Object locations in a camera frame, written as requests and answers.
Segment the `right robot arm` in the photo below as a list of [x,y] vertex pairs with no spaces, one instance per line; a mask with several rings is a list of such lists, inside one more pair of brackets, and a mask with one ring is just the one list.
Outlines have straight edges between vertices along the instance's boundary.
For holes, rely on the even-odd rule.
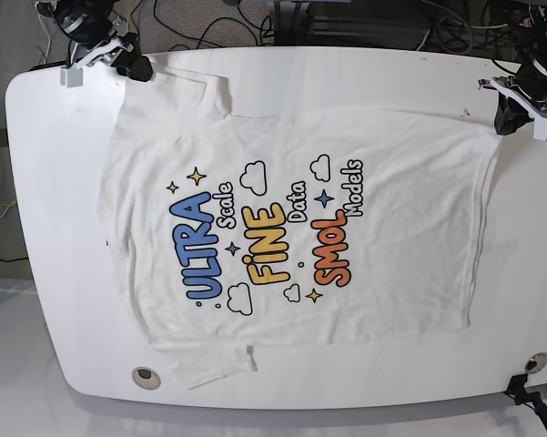
[[100,62],[124,77],[147,82],[153,76],[150,60],[141,52],[134,32],[117,31],[121,17],[113,1],[36,1],[38,16],[51,20],[69,42],[61,65],[61,85],[83,85],[83,70]]

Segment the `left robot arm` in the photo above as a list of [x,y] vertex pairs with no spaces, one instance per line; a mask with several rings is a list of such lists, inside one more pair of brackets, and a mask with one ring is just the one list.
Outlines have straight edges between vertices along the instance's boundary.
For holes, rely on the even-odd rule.
[[495,131],[508,136],[532,124],[533,137],[547,141],[547,1],[493,1],[491,16],[510,29],[521,61],[514,73],[479,81],[498,93]]

